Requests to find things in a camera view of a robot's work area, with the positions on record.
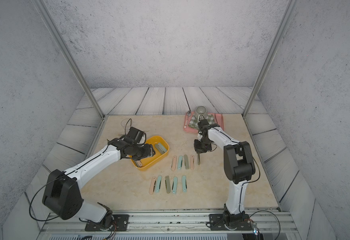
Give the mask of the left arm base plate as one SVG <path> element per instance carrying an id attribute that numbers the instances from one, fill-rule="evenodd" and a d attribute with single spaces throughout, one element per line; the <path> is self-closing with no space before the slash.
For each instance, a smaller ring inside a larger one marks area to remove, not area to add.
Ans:
<path id="1" fill-rule="evenodd" d="M 87 221 L 85 232 L 125 232 L 128 227 L 130 215 L 106 215 L 99 223 Z"/>

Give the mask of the teal folding fruit knife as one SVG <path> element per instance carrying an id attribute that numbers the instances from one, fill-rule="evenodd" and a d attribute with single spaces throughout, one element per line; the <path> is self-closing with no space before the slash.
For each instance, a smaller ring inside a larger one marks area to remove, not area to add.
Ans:
<path id="1" fill-rule="evenodd" d="M 161 189 L 162 176 L 158 176 L 156 185 L 155 185 L 155 193 L 159 193 Z"/>

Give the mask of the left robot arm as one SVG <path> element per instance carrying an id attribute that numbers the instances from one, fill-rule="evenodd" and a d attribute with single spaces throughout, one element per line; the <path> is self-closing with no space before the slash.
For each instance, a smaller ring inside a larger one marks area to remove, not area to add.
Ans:
<path id="1" fill-rule="evenodd" d="M 139 161 L 155 155 L 151 144 L 129 143 L 120 138 L 108 141 L 99 152 L 64 171 L 48 176 L 42 203 L 62 220 L 72 217 L 86 220 L 101 229 L 112 230 L 113 212 L 101 203 L 90 203 L 81 196 L 81 189 L 102 170 L 122 159 Z"/>

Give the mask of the pink folding fruit knife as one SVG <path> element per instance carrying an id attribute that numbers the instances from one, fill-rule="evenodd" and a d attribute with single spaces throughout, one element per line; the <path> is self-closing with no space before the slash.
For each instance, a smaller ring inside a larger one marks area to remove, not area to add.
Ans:
<path id="1" fill-rule="evenodd" d="M 177 169 L 177 156 L 173 156 L 171 170 L 175 171 Z"/>

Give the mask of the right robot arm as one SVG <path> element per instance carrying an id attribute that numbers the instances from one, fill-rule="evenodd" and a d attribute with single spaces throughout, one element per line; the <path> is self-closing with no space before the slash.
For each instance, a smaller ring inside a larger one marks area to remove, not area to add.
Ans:
<path id="1" fill-rule="evenodd" d="M 234 230 L 249 219 L 244 202 L 247 185 L 256 173 L 254 157 L 248 142 L 232 138 L 218 124 L 200 126 L 198 139 L 194 141 L 196 153 L 210 152 L 212 144 L 223 150 L 224 173 L 230 181 L 222 222 L 227 229 Z"/>

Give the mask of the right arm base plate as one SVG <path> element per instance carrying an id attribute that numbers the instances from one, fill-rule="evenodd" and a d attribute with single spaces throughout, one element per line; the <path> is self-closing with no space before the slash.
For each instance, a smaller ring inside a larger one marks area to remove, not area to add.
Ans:
<path id="1" fill-rule="evenodd" d="M 246 213 L 210 214 L 206 226 L 212 231 L 251 231 L 253 229 L 249 215 Z"/>

